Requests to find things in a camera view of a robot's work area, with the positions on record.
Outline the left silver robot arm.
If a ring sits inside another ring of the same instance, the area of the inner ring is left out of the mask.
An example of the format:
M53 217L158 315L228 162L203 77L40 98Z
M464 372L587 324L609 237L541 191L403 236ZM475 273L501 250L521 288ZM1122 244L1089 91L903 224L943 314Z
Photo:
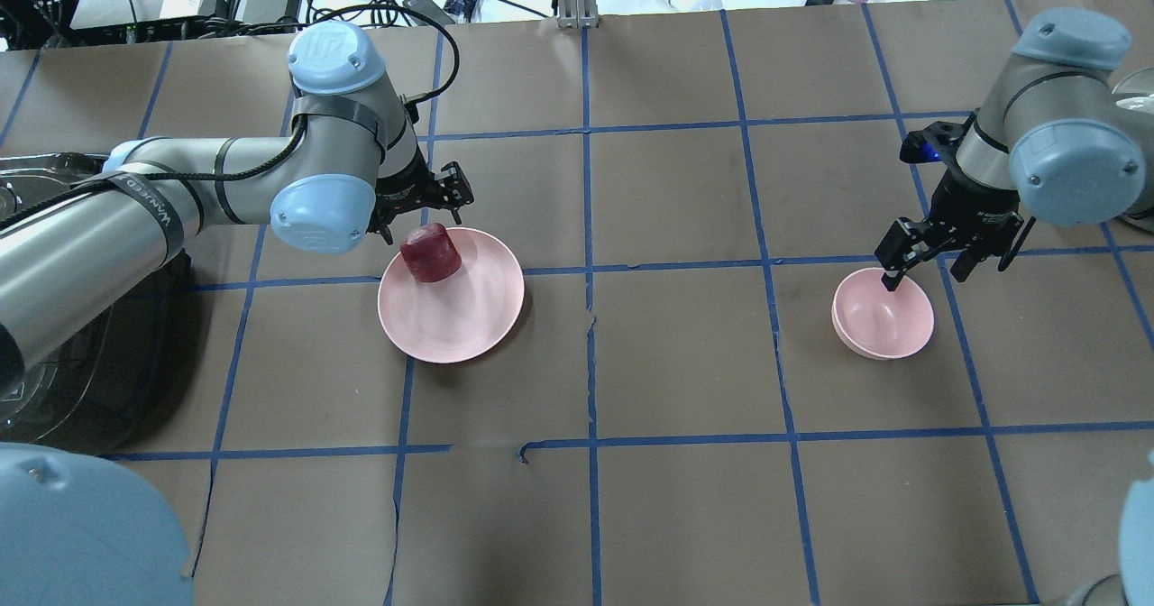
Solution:
M436 173L417 105L395 91L362 27L295 35L285 139L136 139L96 175L3 218L3 386L168 264L211 226L268 225L298 250L339 255L396 216L473 203L458 163Z

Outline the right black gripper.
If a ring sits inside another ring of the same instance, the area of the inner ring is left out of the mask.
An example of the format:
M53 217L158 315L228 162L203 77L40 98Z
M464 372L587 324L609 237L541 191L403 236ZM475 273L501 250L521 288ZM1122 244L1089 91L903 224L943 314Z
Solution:
M1035 218L1022 219L1020 203L1016 190L994 189L947 169L926 218L898 218L875 249L884 289L896 292L914 265L949 252L960 252L949 265L953 280L967 280L977 264L994 256L998 272L1006 271L1036 224Z

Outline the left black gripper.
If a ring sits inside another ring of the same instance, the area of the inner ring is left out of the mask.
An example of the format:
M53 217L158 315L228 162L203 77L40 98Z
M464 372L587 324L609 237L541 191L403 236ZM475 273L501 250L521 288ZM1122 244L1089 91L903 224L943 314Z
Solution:
M448 162L432 171L420 151L395 175L376 179L375 205L370 214L370 233L395 244L392 223L400 214L420 210L462 210L475 200L472 186L459 162Z

